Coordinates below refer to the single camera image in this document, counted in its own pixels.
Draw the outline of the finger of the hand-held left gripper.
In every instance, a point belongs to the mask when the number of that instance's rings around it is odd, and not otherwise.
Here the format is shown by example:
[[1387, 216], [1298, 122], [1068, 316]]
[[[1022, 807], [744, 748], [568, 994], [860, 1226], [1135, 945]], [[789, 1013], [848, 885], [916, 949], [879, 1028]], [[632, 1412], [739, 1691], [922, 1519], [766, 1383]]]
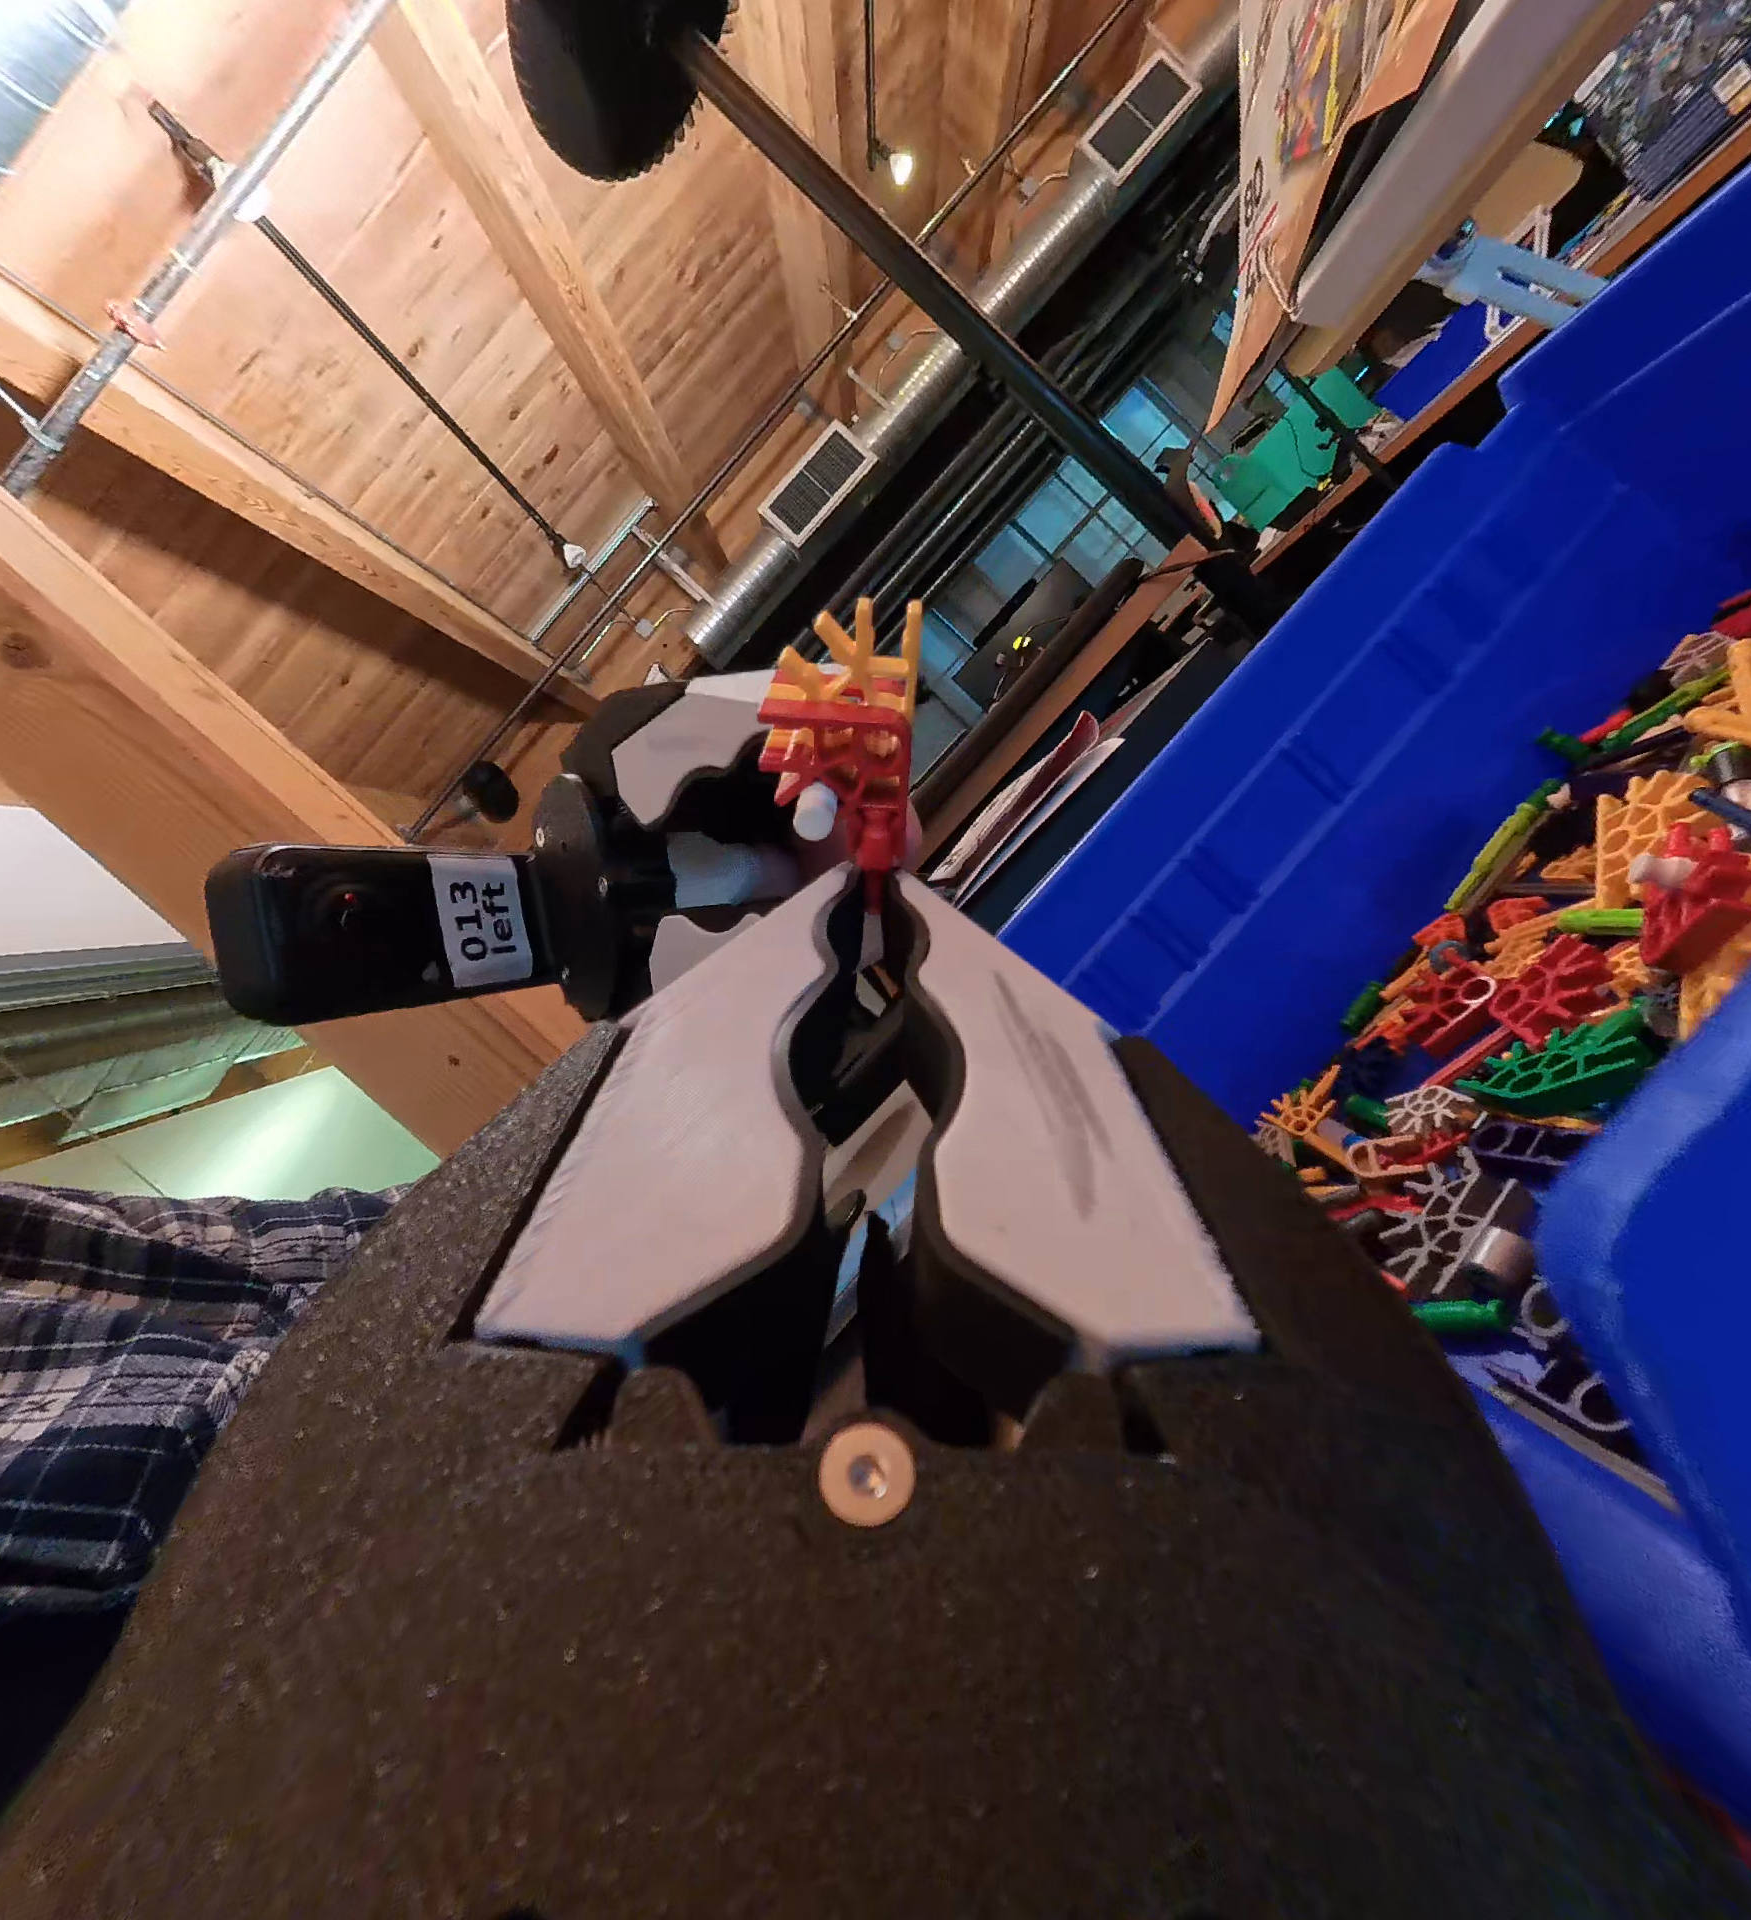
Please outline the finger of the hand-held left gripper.
[[617, 803], [651, 840], [795, 841], [761, 767], [770, 667], [702, 675], [614, 748]]
[[713, 1019], [749, 1014], [777, 1004], [784, 966], [781, 937], [761, 934], [777, 908], [752, 903], [731, 925], [702, 925], [683, 913], [665, 915], [648, 958], [648, 1000], [640, 1021]]

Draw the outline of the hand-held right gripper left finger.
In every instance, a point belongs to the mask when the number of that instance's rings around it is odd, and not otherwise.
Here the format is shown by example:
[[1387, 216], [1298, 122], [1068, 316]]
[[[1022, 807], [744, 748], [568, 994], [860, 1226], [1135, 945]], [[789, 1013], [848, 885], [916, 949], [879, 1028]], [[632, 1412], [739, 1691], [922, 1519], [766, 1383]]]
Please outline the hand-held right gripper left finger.
[[691, 1379], [739, 1444], [810, 1416], [841, 1226], [815, 1106], [834, 1086], [863, 880], [828, 870], [654, 992], [473, 1314], [487, 1345]]

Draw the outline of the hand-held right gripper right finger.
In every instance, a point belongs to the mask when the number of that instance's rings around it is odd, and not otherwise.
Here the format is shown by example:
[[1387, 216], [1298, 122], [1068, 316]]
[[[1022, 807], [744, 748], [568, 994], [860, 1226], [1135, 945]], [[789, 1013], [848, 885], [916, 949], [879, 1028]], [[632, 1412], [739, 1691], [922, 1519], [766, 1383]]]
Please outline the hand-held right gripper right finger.
[[1118, 1032], [917, 877], [887, 888], [887, 949], [932, 1121], [912, 1224], [928, 1356], [1022, 1422], [1065, 1374], [1258, 1352]]

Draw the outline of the red yellow toy connector assembly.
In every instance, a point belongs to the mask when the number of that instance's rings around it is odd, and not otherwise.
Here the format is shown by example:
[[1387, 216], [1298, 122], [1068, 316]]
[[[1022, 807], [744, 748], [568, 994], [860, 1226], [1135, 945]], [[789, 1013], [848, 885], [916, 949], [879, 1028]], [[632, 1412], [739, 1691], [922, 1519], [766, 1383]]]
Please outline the red yellow toy connector assembly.
[[837, 829], [810, 847], [845, 852], [871, 913], [885, 910], [887, 884], [910, 859], [923, 621], [923, 604], [910, 602], [899, 651], [884, 654], [871, 599], [856, 604], [852, 627], [818, 611], [815, 638], [823, 660], [784, 648], [761, 708], [766, 722], [761, 767], [779, 778], [775, 799], [790, 815], [796, 794], [813, 782], [837, 793]]

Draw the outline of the pile of colourful toy pieces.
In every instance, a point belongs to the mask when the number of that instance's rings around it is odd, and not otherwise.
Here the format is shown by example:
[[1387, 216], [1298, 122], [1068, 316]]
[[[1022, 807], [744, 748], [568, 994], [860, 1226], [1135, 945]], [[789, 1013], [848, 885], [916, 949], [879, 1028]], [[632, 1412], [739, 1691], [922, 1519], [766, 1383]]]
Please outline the pile of colourful toy pieces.
[[1586, 732], [1256, 1145], [1453, 1343], [1564, 1341], [1538, 1205], [1751, 973], [1751, 590]]

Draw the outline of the blue plastic bin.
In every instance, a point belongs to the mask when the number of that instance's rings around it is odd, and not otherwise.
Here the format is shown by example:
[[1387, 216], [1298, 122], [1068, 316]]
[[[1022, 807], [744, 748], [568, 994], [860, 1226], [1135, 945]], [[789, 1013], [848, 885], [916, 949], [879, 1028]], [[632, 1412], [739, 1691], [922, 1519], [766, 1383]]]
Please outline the blue plastic bin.
[[1160, 1042], [1296, 1331], [922, 1484], [1007, 1600], [967, 1816], [1035, 1916], [1731, 1916], [1751, 1833], [1751, 973], [1543, 1202], [1540, 1273], [1677, 1510], [1486, 1403], [1247, 1144], [1264, 1094], [1607, 712], [1751, 588], [1751, 167], [1534, 349], [1154, 759], [1010, 945]]

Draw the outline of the white air vent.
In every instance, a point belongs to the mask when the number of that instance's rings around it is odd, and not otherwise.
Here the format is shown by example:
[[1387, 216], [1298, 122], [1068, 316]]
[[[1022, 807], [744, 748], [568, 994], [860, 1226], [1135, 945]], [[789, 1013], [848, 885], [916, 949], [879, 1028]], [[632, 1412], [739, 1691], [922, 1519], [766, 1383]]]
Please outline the white air vent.
[[758, 506], [762, 527], [790, 548], [807, 545], [876, 460], [858, 431], [831, 419]]
[[1200, 99], [1195, 70], [1175, 53], [1154, 51], [1090, 123], [1078, 153], [1096, 173], [1121, 185]]

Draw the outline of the black ceiling rod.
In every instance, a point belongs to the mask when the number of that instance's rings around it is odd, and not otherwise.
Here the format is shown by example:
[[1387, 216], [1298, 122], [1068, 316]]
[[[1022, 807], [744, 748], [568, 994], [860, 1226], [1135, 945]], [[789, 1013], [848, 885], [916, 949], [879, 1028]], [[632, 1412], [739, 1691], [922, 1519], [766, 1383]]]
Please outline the black ceiling rod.
[[[166, 136], [175, 157], [199, 185], [217, 187], [234, 173], [231, 166], [224, 161], [224, 157], [206, 142], [202, 142], [189, 127], [186, 127], [164, 104], [148, 101], [145, 112], [153, 126]], [[236, 223], [240, 226], [252, 229], [259, 241], [274, 251], [287, 268], [301, 281], [301, 285], [329, 308], [329, 313], [354, 338], [359, 345], [370, 353], [370, 357], [387, 373], [393, 375], [405, 393], [418, 402], [422, 409], [436, 422], [436, 426], [440, 426], [449, 435], [449, 439], [476, 465], [479, 474], [491, 483], [520, 515], [527, 516], [528, 527], [550, 546], [565, 575], [568, 580], [583, 578], [588, 567], [585, 546], [568, 541], [527, 497], [515, 478], [478, 443], [478, 439], [461, 426], [461, 422], [455, 419], [448, 406], [430, 392], [416, 372], [412, 372], [407, 362], [396, 349], [392, 349], [384, 338], [359, 314], [359, 311], [334, 288], [334, 282], [310, 263], [307, 252], [299, 251], [287, 239], [287, 233], [278, 229], [278, 224], [266, 213], [265, 201], [266, 191], [256, 187], [236, 215]]]

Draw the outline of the black pole with round disc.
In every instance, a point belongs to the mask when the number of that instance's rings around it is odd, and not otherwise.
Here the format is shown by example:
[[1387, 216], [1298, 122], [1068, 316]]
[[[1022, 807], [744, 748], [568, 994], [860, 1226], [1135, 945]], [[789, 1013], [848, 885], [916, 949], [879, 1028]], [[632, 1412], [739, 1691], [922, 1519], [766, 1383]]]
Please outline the black pole with round disc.
[[948, 273], [907, 239], [719, 51], [727, 4], [510, 3], [507, 31], [527, 116], [547, 148], [591, 179], [660, 163], [695, 108], [747, 144], [983, 369], [1050, 442], [1158, 541], [1195, 539], [1199, 518], [1094, 419]]

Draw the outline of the grey ceiling pipe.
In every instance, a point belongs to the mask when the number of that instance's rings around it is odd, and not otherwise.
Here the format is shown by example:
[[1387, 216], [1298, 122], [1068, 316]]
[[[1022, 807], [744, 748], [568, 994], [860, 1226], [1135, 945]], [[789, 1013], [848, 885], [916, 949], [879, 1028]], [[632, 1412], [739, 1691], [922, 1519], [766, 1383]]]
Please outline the grey ceiling pipe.
[[157, 322], [168, 313], [168, 305], [186, 290], [226, 233], [238, 224], [242, 208], [253, 199], [283, 163], [287, 152], [317, 117], [317, 112], [359, 58], [387, 10], [387, 3], [354, 7], [253, 149], [213, 179], [210, 199], [170, 249], [164, 265], [120, 308], [95, 353], [70, 375], [45, 416], [23, 419], [25, 443], [0, 474], [3, 493], [13, 498], [25, 498], [35, 493], [120, 369], [136, 352], [151, 349], [157, 343]]

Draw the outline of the clear toy parts bag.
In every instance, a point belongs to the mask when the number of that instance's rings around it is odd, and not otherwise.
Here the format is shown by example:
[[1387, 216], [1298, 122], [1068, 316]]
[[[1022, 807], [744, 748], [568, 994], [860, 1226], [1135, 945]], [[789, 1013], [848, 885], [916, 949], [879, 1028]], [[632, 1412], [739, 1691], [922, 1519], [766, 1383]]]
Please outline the clear toy parts bag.
[[1453, 3], [1245, 3], [1238, 21], [1238, 275], [1207, 427], [1232, 409], [1281, 325], [1333, 166], [1363, 122], [1433, 70]]

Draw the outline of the dark blue printed box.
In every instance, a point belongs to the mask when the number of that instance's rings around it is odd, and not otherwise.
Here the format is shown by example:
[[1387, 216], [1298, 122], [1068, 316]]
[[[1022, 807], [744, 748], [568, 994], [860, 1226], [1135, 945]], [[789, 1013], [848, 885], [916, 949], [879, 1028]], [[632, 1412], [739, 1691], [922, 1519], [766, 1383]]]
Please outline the dark blue printed box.
[[1751, 110], [1751, 3], [1653, 4], [1572, 99], [1629, 191], [1657, 197]]

